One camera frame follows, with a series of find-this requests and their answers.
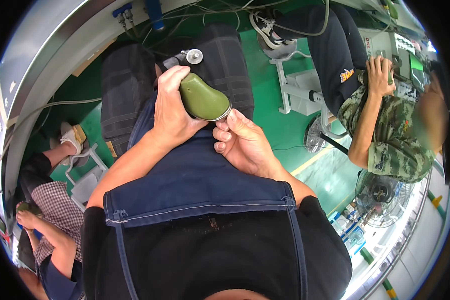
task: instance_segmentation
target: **person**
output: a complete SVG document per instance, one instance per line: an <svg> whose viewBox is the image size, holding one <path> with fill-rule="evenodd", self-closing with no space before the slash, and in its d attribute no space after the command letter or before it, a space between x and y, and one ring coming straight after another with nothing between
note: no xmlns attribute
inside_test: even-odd
<svg viewBox="0 0 450 300"><path fill-rule="evenodd" d="M132 120L114 121L137 117L84 213L86 298L338 299L349 254L315 193L252 121L239 33L207 24L193 47L203 61L165 71L156 92L155 59L142 45L103 58L101 122L115 127L102 132L115 153ZM185 111L179 86L191 70L228 96L225 120Z"/></svg>
<svg viewBox="0 0 450 300"><path fill-rule="evenodd" d="M324 15L322 4L286 14L274 10L274 18L255 10L250 22L267 45L277 49L306 37L287 28L320 32ZM381 56L367 57L357 26L338 4L330 5L325 31L307 36L307 42L325 103L352 137L348 158L374 174L405 183L422 180L432 168L447 132L448 110L436 75L432 73L432 83L417 104L393 96L395 83L388 84L391 62Z"/></svg>
<svg viewBox="0 0 450 300"><path fill-rule="evenodd" d="M61 132L60 145L34 153L19 173L26 202L39 210L18 210L16 214L18 224L28 234L36 264L36 274L27 268L19 268L18 274L39 300L84 298L80 240L84 214L67 194L67 184L53 181L48 174L60 162L81 153L86 137L80 125L66 122L61 124ZM42 235L40 239L34 230Z"/></svg>

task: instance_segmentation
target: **checkered pants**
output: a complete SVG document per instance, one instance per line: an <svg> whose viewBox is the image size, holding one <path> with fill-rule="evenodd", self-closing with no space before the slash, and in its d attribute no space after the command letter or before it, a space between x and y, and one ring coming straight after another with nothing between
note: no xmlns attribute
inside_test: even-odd
<svg viewBox="0 0 450 300"><path fill-rule="evenodd" d="M80 227L84 223L84 214L67 194L67 184L61 181L41 184L33 190L31 197L42 210L43 219L60 228L75 241L77 244L75 260L82 262ZM53 250L53 245L43 236L33 252L36 263L41 265Z"/></svg>

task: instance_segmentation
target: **camouflage shirt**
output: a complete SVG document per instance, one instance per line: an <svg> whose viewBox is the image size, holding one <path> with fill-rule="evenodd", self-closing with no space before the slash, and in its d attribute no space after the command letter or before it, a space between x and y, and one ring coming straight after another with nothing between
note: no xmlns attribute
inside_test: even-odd
<svg viewBox="0 0 450 300"><path fill-rule="evenodd" d="M357 71L362 86L345 100L337 115L352 138L366 102L364 73ZM414 110L415 103L406 99L383 97L368 149L368 171L388 175L404 183L416 183L425 177L432 167L435 153L417 140L423 128Z"/></svg>

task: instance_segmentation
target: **black pants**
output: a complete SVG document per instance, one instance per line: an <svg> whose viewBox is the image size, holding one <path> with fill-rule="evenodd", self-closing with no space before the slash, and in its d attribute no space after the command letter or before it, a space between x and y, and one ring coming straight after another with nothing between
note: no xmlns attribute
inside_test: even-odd
<svg viewBox="0 0 450 300"><path fill-rule="evenodd" d="M27 202L33 203L32 192L37 186L53 181L48 176L50 171L52 171L52 164L43 153L34 153L21 167L19 174L20 186Z"/></svg>
<svg viewBox="0 0 450 300"><path fill-rule="evenodd" d="M309 5L277 18L276 24L301 32L318 33L324 26L325 5ZM305 35L275 26L282 39L299 39ZM345 100L360 87L358 70L366 70L368 59L359 30L348 11L340 5L330 5L325 32L307 36L308 48L317 69L323 98L336 116Z"/></svg>
<svg viewBox="0 0 450 300"><path fill-rule="evenodd" d="M193 47L203 52L203 61L192 65L191 72L252 119L252 85L239 33L227 24L209 23ZM127 150L133 126L154 93L155 79L155 57L140 44L111 45L102 57L102 137L112 143L118 157Z"/></svg>

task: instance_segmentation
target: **black and white sneaker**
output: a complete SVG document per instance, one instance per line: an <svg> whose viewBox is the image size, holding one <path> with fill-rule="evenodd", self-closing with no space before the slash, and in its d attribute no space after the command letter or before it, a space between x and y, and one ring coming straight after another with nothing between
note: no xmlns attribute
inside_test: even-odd
<svg viewBox="0 0 450 300"><path fill-rule="evenodd" d="M279 11L276 8L268 8L268 9L266 9L266 14L270 18L275 19L275 20L277 20L279 17L284 15L281 11ZM294 38L294 39L284 39L283 43L287 44L287 45L291 45L291 44L295 43L296 41L297 41L296 38Z"/></svg>
<svg viewBox="0 0 450 300"><path fill-rule="evenodd" d="M272 35L275 19L268 18L263 10L253 10L249 18L253 28L263 37L267 46L278 49L282 45L284 40Z"/></svg>

